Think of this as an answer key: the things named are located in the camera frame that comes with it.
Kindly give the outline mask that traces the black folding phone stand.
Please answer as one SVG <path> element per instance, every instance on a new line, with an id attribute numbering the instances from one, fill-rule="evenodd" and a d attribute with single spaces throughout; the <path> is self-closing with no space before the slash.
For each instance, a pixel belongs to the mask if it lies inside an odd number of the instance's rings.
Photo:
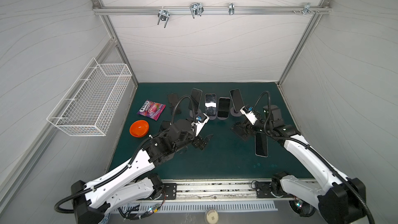
<path id="1" fill-rule="evenodd" d="M 177 93 L 171 93 L 171 94 L 168 94 L 167 97 L 168 97 L 168 101 L 169 101 L 169 104 L 170 104 L 171 113 L 173 113 L 174 108 L 175 108 L 176 104 L 177 104 L 178 101 L 179 101 L 178 94 L 177 94 Z M 176 108 L 175 114 L 176 114 L 176 115 L 181 114 L 180 106 L 178 106 L 178 107 Z"/>

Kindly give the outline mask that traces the black phone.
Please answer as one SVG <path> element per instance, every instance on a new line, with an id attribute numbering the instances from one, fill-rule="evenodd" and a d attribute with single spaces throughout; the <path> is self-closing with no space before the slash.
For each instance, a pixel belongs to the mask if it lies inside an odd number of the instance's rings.
<path id="1" fill-rule="evenodd" d="M 162 132 L 162 131 L 167 130 L 170 127 L 170 125 L 171 125 L 170 121 L 167 121 L 167 120 L 162 121 L 161 125 L 159 127 L 159 131 Z"/>

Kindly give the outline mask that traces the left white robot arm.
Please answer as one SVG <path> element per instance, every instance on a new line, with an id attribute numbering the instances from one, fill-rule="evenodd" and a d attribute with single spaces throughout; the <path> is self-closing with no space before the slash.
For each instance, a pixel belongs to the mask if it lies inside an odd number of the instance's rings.
<path id="1" fill-rule="evenodd" d="M 179 102 L 184 99 L 191 104 L 191 118 L 162 122 L 162 130 L 142 141 L 129 160 L 95 180 L 75 182 L 71 195 L 58 201 L 54 210 L 73 214 L 78 224 L 99 224 L 107 214 L 128 202 L 160 196 L 164 184 L 158 175 L 139 177 L 171 160 L 190 144 L 204 149 L 212 138 L 200 136 L 208 115 L 195 109 L 191 96 L 184 95 Z"/>

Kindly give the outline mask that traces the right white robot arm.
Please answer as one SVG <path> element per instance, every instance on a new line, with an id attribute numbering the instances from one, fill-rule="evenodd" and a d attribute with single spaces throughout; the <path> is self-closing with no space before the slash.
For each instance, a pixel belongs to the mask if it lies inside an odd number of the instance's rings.
<path id="1" fill-rule="evenodd" d="M 260 114 L 255 107 L 240 107 L 246 124 L 258 134 L 277 141 L 311 173 L 316 183 L 307 183 L 289 173 L 279 173 L 271 183 L 273 194 L 290 194 L 315 208 L 328 224 L 351 224 L 367 217 L 375 219 L 366 203 L 366 186 L 329 163 L 299 130 L 285 124 L 280 109 L 267 102 Z"/>

